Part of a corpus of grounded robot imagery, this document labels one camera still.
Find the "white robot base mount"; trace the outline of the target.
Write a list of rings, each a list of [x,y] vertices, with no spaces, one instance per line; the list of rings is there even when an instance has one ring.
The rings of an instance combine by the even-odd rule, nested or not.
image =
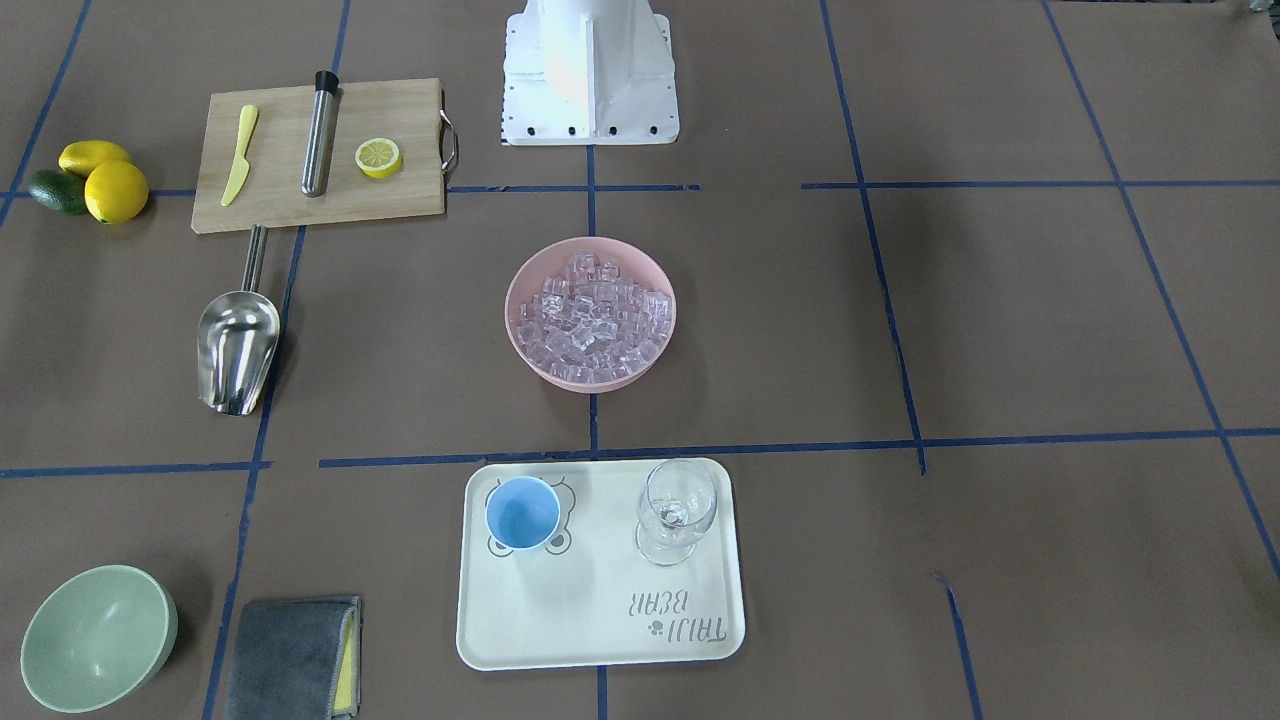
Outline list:
[[[516,147],[673,143],[669,19],[648,1],[529,1],[504,32],[500,140]]]

